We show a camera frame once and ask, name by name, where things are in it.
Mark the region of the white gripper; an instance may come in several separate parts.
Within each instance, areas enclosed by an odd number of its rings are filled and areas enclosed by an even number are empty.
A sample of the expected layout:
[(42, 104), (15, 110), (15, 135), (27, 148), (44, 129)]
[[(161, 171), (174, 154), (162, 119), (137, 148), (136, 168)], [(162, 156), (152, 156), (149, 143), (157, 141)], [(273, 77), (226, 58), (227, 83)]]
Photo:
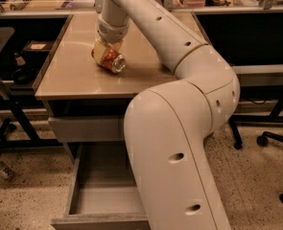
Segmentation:
[(101, 14), (99, 15), (97, 31), (100, 38), (95, 40), (94, 48), (91, 52), (91, 56), (97, 64), (101, 64), (103, 62), (111, 48), (117, 52), (120, 51), (124, 42), (123, 39), (128, 33), (129, 26), (129, 21), (127, 21), (123, 26), (111, 25), (104, 20)]

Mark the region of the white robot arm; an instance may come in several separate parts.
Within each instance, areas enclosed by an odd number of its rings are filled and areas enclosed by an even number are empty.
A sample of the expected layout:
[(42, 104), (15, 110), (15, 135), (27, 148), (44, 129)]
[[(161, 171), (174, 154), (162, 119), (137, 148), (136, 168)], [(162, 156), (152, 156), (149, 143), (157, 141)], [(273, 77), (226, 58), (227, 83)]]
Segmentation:
[(231, 230), (204, 140), (234, 113), (240, 83), (201, 36), (154, 0), (104, 0), (99, 35), (116, 43), (132, 21), (175, 80), (130, 102), (124, 135), (152, 230)]

